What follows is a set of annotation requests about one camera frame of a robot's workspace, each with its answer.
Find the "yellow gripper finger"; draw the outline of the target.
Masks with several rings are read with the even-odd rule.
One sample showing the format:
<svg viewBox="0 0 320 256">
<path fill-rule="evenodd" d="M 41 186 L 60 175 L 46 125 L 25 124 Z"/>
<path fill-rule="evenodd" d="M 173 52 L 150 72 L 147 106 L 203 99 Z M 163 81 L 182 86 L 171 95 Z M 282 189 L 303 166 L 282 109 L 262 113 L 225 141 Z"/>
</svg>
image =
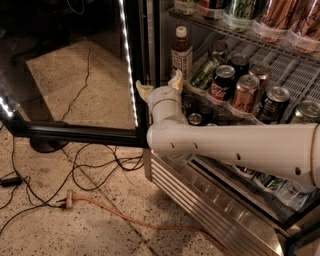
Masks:
<svg viewBox="0 0 320 256">
<path fill-rule="evenodd" d="M 135 82 L 136 88 L 138 90 L 139 96 L 147 101 L 150 93 L 154 90 L 154 87 L 151 85 L 143 85 L 139 80 Z"/>
<path fill-rule="evenodd" d="M 175 71 L 175 75 L 169 80 L 168 85 L 176 89 L 179 93 L 183 91 L 183 73 L 180 69 Z"/>
</svg>

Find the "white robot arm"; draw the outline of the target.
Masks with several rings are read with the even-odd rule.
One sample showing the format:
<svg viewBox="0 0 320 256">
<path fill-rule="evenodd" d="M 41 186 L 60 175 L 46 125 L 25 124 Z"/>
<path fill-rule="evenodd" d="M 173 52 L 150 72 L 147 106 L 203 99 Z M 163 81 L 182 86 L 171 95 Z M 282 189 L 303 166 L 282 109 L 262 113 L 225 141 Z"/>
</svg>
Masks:
<svg viewBox="0 0 320 256">
<path fill-rule="evenodd" d="M 180 71 L 167 86 L 136 84 L 152 113 L 147 143 L 155 152 L 203 155 L 320 187 L 319 125 L 192 126 L 182 112 L 181 87 Z"/>
</svg>

